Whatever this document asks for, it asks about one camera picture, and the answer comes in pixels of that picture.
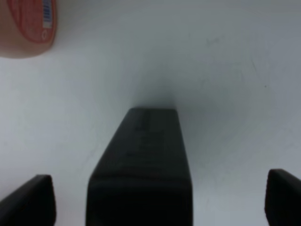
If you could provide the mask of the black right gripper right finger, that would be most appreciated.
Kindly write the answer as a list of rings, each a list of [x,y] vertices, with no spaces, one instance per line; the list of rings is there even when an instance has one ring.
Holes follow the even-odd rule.
[[[268,173],[265,206],[270,226],[301,224],[301,180],[283,169]]]

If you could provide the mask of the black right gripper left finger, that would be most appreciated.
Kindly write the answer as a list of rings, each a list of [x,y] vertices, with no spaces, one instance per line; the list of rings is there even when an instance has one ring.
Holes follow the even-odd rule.
[[[2,226],[53,226],[55,193],[50,175],[36,175],[0,201]]]

